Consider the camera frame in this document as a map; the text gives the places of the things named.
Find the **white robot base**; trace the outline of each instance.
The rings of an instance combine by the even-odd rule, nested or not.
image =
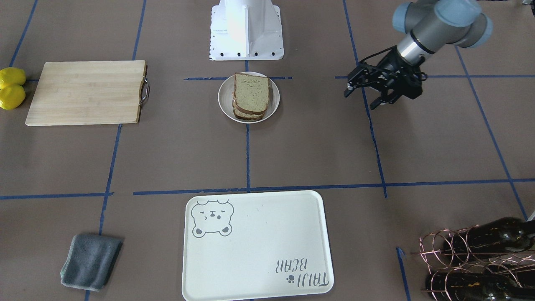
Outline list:
[[[212,8],[210,30],[213,61],[284,57],[280,8],[271,0],[221,0]]]

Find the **tray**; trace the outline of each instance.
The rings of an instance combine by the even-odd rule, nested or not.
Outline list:
[[[241,73],[244,73],[244,74],[248,74],[248,75],[254,75],[254,76],[261,76],[261,77],[267,77],[261,73],[258,73],[258,72],[250,72],[250,71],[246,71],[246,72],[241,72]],[[269,80],[270,82],[270,102],[269,104],[267,105],[267,111],[264,115],[264,118],[260,119],[260,120],[257,120],[257,121],[247,121],[247,120],[241,120],[241,119],[238,119],[236,118],[236,116],[234,116],[234,111],[232,109],[232,92],[234,91],[234,76],[231,76],[229,78],[227,78],[223,84],[221,84],[221,87],[219,88],[219,92],[217,94],[217,101],[219,102],[219,107],[221,108],[221,110],[223,111],[223,113],[225,113],[225,115],[227,115],[228,118],[234,120],[234,121],[237,121],[237,122],[240,122],[240,123],[259,123],[259,122],[262,122],[266,119],[268,119],[269,117],[271,117],[271,115],[273,115],[273,113],[275,113],[275,111],[277,110],[277,108],[279,107],[279,102],[280,102],[280,93],[279,93],[279,88],[277,87],[277,85],[275,85],[275,82],[273,80]]]
[[[137,123],[146,69],[145,61],[47,62],[26,125]]]
[[[186,205],[186,300],[323,294],[333,284],[323,200],[317,192],[203,195]]]

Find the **lemon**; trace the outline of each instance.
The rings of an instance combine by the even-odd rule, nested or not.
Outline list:
[[[22,88],[22,86],[7,86],[0,90],[0,108],[12,110],[18,107],[25,97],[26,92],[24,92],[24,88]]]
[[[0,70],[0,89],[13,84],[22,86],[25,82],[26,74],[22,69],[7,67]]]

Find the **cutting board handle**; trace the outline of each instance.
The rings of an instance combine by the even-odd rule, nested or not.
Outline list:
[[[141,87],[141,100],[139,102],[140,106],[143,106],[147,99],[149,98],[150,85],[146,76],[143,76],[143,86]]]

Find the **wine bottle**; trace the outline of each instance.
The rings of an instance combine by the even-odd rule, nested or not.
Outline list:
[[[449,238],[444,242],[444,255],[451,259],[453,248],[453,253],[456,254],[453,256],[453,263],[460,264],[466,261],[467,257],[468,262],[473,262],[503,253],[529,250],[535,243],[534,237],[535,220],[524,222],[516,217],[504,217]],[[468,250],[476,254],[469,255]]]
[[[483,273],[499,273],[513,280],[516,278],[522,287],[535,289],[535,265],[523,266],[507,263],[501,264],[501,266],[488,265]]]
[[[535,300],[535,289],[520,288],[513,280],[494,274],[437,272],[427,277],[425,288],[438,301]]]

